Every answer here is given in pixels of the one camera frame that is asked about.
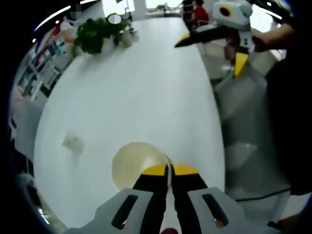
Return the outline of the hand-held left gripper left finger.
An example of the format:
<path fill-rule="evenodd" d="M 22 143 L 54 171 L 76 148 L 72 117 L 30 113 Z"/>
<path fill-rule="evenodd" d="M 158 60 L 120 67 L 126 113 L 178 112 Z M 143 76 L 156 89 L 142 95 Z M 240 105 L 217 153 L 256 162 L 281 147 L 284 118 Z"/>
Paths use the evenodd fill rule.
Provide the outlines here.
<path fill-rule="evenodd" d="M 96 209 L 95 217 L 66 234 L 159 234 L 166 210 L 169 167 L 145 169 L 133 188 L 123 189 Z"/>

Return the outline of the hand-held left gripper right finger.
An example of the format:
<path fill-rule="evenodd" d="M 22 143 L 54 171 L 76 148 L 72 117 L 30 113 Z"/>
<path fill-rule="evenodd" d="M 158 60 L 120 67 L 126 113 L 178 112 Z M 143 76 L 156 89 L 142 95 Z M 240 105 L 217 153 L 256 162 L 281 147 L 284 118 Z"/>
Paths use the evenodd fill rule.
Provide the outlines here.
<path fill-rule="evenodd" d="M 175 211 L 184 234 L 279 234 L 273 226 L 249 222 L 240 205 L 216 187 L 208 187 L 199 172 L 172 163 Z"/>

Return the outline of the person's right hand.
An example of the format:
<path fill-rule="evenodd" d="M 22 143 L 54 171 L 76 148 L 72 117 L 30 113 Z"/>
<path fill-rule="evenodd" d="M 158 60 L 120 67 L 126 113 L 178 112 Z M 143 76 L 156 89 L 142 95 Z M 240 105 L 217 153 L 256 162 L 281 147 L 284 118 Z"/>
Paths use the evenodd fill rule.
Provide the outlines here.
<path fill-rule="evenodd" d="M 267 50 L 267 45 L 265 41 L 258 36 L 252 37 L 253 43 L 254 43 L 254 51 L 257 53 L 261 53 Z"/>

